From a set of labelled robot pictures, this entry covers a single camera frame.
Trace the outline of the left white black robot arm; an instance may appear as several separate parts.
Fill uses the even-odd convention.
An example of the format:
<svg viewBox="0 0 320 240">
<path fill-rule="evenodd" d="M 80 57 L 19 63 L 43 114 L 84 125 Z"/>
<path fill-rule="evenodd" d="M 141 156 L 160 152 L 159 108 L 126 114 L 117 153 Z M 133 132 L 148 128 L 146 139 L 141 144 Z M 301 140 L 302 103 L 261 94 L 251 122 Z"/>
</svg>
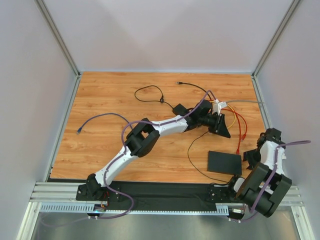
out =
<svg viewBox="0 0 320 240">
<path fill-rule="evenodd" d="M 121 133 L 122 148 L 107 165 L 88 176 L 85 186 L 94 199 L 101 199 L 114 178 L 132 161 L 148 155 L 161 137 L 184 133 L 205 126 L 212 134 L 230 138 L 221 113 L 209 100 L 201 100 L 195 108 L 188 110 L 179 104 L 173 109 L 175 117 L 150 121 L 144 118 L 128 123 Z"/>
</svg>

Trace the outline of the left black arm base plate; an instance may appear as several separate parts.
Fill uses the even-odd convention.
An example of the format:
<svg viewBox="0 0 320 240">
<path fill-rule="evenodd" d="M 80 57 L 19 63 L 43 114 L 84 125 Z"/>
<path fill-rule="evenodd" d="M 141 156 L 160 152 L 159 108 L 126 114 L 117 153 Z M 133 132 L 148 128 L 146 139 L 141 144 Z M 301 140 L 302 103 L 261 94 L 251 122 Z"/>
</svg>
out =
<svg viewBox="0 0 320 240">
<path fill-rule="evenodd" d="M 99 201 L 99 202 L 120 202 L 124 197 L 120 194 L 110 191 L 107 187 L 98 187 L 95 192 L 90 192 L 86 184 L 79 185 L 76 191 L 75 199 L 77 201 Z"/>
</svg>

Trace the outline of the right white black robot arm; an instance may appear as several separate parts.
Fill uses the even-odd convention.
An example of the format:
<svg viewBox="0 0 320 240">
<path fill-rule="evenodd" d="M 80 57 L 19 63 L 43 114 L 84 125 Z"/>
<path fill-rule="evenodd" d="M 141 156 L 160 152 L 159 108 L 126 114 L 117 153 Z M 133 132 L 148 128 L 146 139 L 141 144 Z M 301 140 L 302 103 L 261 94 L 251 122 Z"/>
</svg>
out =
<svg viewBox="0 0 320 240">
<path fill-rule="evenodd" d="M 243 153 L 250 174 L 247 178 L 233 176 L 227 187 L 229 198 L 246 204 L 267 218 L 275 212 L 292 186 L 292 180 L 285 176 L 282 167 L 286 144 L 281 134 L 276 128 L 262 132 L 256 148 Z"/>
</svg>

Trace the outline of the black network switch box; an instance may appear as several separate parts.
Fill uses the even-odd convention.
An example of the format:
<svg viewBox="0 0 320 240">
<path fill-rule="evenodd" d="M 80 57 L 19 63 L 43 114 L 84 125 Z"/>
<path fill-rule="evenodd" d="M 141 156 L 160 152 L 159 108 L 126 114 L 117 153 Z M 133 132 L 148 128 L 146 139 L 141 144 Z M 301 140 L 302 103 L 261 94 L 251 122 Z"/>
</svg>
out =
<svg viewBox="0 0 320 240">
<path fill-rule="evenodd" d="M 242 175 L 242 158 L 239 154 L 208 151 L 207 171 L 227 174 Z"/>
</svg>

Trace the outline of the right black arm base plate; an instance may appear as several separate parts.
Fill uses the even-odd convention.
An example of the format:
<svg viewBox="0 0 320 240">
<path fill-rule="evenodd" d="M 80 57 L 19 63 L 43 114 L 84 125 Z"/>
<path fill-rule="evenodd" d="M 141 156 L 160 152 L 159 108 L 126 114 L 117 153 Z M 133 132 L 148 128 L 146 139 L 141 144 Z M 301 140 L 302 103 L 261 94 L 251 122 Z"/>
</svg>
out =
<svg viewBox="0 0 320 240">
<path fill-rule="evenodd" d="M 212 203 L 241 203 L 236 198 L 236 192 L 228 185 L 209 184 L 207 187 L 207 200 Z"/>
</svg>

